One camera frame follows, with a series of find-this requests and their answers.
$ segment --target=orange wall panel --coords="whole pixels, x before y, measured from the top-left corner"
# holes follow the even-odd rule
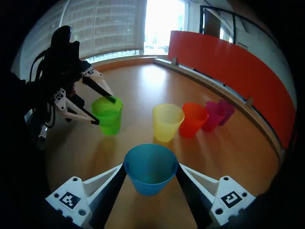
[[[284,148],[288,147],[295,108],[283,83],[260,59],[216,37],[172,31],[169,60],[198,70],[231,87],[253,105],[270,123]]]

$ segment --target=white blind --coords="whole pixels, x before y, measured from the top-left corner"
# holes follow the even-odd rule
[[[21,78],[29,78],[34,58],[50,46],[53,32],[63,25],[72,27],[70,41],[80,42],[81,59],[103,53],[143,50],[146,4],[147,0],[60,1],[26,37],[20,61]]]

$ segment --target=blue cup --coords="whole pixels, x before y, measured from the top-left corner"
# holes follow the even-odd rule
[[[175,154],[164,146],[143,144],[126,154],[124,167],[135,189],[142,195],[152,196],[176,174],[178,161]]]

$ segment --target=green cup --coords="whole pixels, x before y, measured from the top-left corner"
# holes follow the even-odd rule
[[[100,128],[105,135],[117,134],[121,127],[123,102],[120,98],[111,97],[116,100],[115,103],[101,97],[91,105],[91,112],[100,121]]]

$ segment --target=pink cup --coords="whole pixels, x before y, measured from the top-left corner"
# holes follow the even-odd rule
[[[231,115],[234,114],[235,109],[232,104],[228,103],[226,100],[223,99],[219,100],[218,104],[225,109],[225,116],[222,119],[222,121],[218,124],[219,126],[223,126],[231,117]]]
[[[212,132],[216,126],[225,117],[225,108],[215,102],[207,102],[205,104],[205,109],[209,114],[209,118],[203,125],[202,129],[206,132]]]

